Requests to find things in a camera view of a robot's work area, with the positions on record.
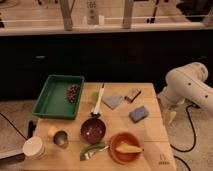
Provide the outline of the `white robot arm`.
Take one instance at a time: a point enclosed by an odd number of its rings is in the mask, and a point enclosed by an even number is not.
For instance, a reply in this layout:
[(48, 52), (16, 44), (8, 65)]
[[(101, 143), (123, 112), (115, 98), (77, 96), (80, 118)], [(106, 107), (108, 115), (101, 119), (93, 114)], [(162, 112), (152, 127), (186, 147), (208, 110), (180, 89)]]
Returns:
[(185, 100), (213, 114), (213, 88), (205, 84), (207, 78), (208, 69), (200, 62), (172, 69), (166, 74), (166, 86), (157, 95), (164, 125), (173, 121), (175, 108)]

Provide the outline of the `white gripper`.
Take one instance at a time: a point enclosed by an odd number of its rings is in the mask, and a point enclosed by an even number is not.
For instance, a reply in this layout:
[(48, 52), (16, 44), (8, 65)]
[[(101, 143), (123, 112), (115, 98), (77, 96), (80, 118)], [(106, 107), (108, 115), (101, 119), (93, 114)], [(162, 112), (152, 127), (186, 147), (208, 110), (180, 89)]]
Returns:
[(162, 113), (165, 117), (165, 125), (170, 125), (176, 117), (175, 106), (166, 98), (161, 99)]

